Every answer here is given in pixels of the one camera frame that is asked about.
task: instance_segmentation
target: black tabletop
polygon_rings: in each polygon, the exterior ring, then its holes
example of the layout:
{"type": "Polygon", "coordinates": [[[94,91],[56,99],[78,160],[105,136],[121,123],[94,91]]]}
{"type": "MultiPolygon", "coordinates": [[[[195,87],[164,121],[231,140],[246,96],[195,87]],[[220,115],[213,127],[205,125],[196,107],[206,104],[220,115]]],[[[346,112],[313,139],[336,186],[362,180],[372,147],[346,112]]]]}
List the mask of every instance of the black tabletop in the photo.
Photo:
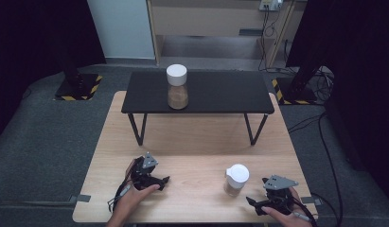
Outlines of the black tabletop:
{"type": "Polygon", "coordinates": [[[274,106],[258,72],[188,71],[188,105],[168,105],[165,72],[133,72],[121,112],[124,114],[272,114],[274,106]]]}

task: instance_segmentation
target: human hand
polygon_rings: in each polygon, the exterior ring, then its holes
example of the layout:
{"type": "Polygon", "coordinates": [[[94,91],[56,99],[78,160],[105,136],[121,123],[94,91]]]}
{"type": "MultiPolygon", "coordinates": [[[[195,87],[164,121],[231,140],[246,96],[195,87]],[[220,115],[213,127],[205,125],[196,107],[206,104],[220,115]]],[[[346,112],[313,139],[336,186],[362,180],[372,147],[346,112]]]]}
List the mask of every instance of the human hand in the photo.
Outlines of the human hand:
{"type": "Polygon", "coordinates": [[[130,163],[129,167],[126,169],[126,180],[127,185],[129,185],[130,189],[127,193],[119,199],[117,202],[117,207],[115,208],[111,218],[109,219],[106,226],[115,227],[115,226],[123,226],[123,224],[127,221],[129,216],[133,213],[133,211],[137,208],[138,204],[145,199],[152,192],[159,189],[160,185],[154,184],[145,189],[137,190],[133,186],[133,182],[129,181],[128,173],[130,173],[130,169],[133,167],[134,160],[130,163]]]}
{"type": "MultiPolygon", "coordinates": [[[[290,187],[289,189],[292,192],[292,196],[294,196],[298,201],[300,201],[300,198],[298,197],[298,194],[294,190],[294,188],[290,187]]],[[[293,213],[293,212],[296,212],[296,213],[301,214],[301,215],[306,215],[304,213],[304,211],[300,208],[300,206],[298,206],[296,204],[292,208],[292,213],[287,215],[287,216],[280,213],[279,211],[271,208],[271,207],[268,207],[268,206],[263,206],[263,207],[261,207],[261,209],[265,213],[270,215],[272,218],[279,221],[285,227],[311,227],[312,226],[310,222],[297,217],[293,213]]]]}

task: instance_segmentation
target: table leg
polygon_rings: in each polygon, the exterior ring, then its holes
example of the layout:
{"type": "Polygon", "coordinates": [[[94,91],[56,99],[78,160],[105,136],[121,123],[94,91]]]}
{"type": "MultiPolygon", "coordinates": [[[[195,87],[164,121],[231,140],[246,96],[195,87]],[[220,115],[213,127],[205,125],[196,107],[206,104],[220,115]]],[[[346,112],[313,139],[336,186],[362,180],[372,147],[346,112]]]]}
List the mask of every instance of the table leg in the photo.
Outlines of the table leg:
{"type": "Polygon", "coordinates": [[[137,125],[135,125],[134,115],[132,113],[129,113],[129,119],[130,119],[130,123],[132,123],[135,139],[137,140],[138,145],[141,146],[143,145],[144,142],[144,133],[145,133],[145,125],[147,123],[147,114],[144,113],[143,124],[141,127],[141,135],[138,135],[137,125]]]}
{"type": "Polygon", "coordinates": [[[258,139],[259,134],[261,133],[261,130],[265,125],[265,121],[267,121],[268,115],[264,114],[264,117],[261,120],[261,124],[259,125],[258,131],[256,132],[255,138],[253,138],[253,133],[251,132],[250,122],[248,121],[247,113],[244,114],[244,118],[245,118],[245,124],[247,125],[248,135],[250,136],[250,143],[253,146],[256,144],[256,140],[258,139]]]}

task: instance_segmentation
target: electrical outlet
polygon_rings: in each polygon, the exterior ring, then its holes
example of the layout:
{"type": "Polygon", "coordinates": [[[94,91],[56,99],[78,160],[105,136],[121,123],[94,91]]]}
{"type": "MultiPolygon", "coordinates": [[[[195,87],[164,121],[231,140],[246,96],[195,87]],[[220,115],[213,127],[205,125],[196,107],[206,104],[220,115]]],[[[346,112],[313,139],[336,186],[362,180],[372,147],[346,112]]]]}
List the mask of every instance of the electrical outlet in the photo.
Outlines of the electrical outlet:
{"type": "Polygon", "coordinates": [[[282,0],[261,0],[259,3],[260,11],[278,11],[282,7],[282,0]]]}

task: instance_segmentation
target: white wall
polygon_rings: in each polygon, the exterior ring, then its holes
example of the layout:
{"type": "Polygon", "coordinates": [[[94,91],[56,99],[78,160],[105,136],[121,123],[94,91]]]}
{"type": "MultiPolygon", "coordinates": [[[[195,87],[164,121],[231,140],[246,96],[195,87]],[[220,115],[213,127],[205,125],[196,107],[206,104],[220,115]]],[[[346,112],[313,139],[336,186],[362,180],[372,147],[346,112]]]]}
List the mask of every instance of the white wall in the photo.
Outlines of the white wall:
{"type": "Polygon", "coordinates": [[[146,0],[88,0],[106,58],[155,59],[146,0]]]}

